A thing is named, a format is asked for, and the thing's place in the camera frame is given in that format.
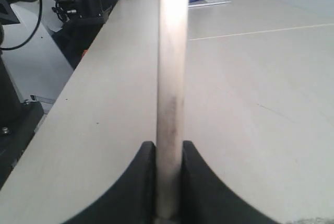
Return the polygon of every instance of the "screw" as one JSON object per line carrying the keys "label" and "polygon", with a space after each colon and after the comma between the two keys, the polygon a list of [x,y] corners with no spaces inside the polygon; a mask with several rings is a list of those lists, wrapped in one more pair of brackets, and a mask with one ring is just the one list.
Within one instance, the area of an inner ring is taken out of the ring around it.
{"label": "screw", "polygon": [[9,131],[8,127],[4,126],[3,128],[1,128],[1,134],[7,135],[9,133],[10,133],[10,131]]}

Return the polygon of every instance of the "black cable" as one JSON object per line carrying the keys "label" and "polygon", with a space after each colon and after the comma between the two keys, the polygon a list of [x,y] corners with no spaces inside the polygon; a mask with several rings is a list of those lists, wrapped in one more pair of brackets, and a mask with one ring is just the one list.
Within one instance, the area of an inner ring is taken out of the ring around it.
{"label": "black cable", "polygon": [[23,46],[25,46],[27,43],[29,43],[29,41],[32,39],[32,37],[34,37],[34,35],[36,34],[40,24],[41,24],[41,21],[42,21],[42,13],[43,13],[43,0],[39,0],[40,2],[40,11],[38,13],[38,21],[37,21],[37,25],[35,27],[35,29],[33,30],[32,34],[29,36],[29,38],[23,42],[22,44],[20,45],[17,45],[17,46],[14,46],[12,48],[0,48],[0,50],[2,51],[11,51],[11,50],[16,50],[16,49],[19,49]]}

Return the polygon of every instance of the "table surface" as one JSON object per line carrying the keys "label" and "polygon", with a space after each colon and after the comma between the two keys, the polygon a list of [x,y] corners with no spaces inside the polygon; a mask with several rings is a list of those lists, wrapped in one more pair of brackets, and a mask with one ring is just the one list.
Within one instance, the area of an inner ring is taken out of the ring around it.
{"label": "table surface", "polygon": [[[279,222],[334,209],[334,18],[275,0],[189,11],[185,139]],[[158,0],[121,0],[0,191],[6,224],[62,223],[156,135]]]}

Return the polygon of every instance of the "white table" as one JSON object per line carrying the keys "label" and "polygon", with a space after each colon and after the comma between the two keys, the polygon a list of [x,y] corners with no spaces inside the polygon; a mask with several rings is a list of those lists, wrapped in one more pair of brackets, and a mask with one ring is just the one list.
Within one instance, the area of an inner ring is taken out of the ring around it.
{"label": "white table", "polygon": [[[280,222],[333,217],[334,18],[274,0],[189,12],[185,139]],[[6,224],[61,223],[156,133],[158,0],[121,0],[0,191]]]}

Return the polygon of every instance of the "silver cylindrical rod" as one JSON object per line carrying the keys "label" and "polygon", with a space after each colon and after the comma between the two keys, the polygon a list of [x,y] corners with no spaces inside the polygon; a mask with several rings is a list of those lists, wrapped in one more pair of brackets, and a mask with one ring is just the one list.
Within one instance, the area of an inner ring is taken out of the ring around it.
{"label": "silver cylindrical rod", "polygon": [[156,213],[162,219],[180,209],[188,1],[160,0]]}

